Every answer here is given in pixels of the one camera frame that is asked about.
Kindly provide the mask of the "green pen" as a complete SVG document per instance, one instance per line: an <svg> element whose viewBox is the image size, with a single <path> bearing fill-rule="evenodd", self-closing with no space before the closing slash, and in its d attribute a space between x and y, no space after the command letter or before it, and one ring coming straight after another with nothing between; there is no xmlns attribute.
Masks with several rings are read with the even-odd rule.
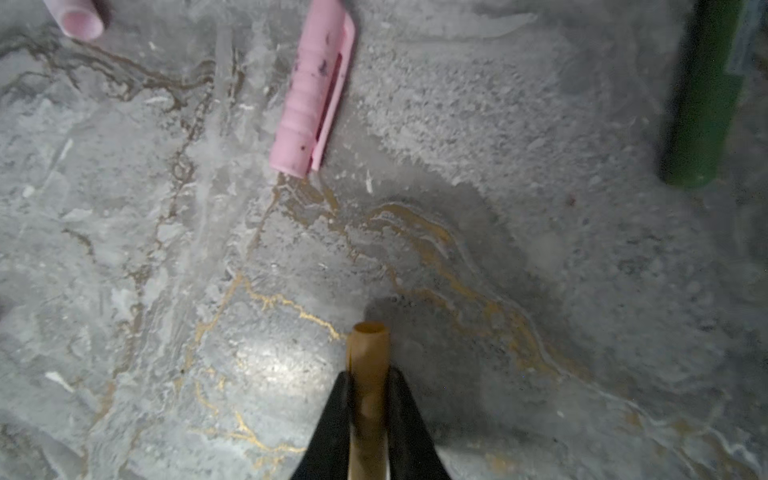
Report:
<svg viewBox="0 0 768 480"><path fill-rule="evenodd" d="M766 11L760 0L696 3L660 159L666 184L698 188L716 177Z"/></svg>

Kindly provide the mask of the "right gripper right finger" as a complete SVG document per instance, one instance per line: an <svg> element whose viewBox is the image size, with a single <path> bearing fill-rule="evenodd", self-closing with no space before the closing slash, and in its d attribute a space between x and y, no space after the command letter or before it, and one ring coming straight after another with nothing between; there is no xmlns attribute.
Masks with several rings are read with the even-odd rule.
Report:
<svg viewBox="0 0 768 480"><path fill-rule="evenodd" d="M390 478L450 480L406 379L396 367L389 369L386 393Z"/></svg>

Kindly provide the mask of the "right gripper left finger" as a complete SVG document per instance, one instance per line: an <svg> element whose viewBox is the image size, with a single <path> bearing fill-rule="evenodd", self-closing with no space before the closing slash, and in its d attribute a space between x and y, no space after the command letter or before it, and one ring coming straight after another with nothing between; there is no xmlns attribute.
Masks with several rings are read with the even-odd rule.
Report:
<svg viewBox="0 0 768 480"><path fill-rule="evenodd" d="M342 371L291 480L348 479L352 415L353 381L347 371Z"/></svg>

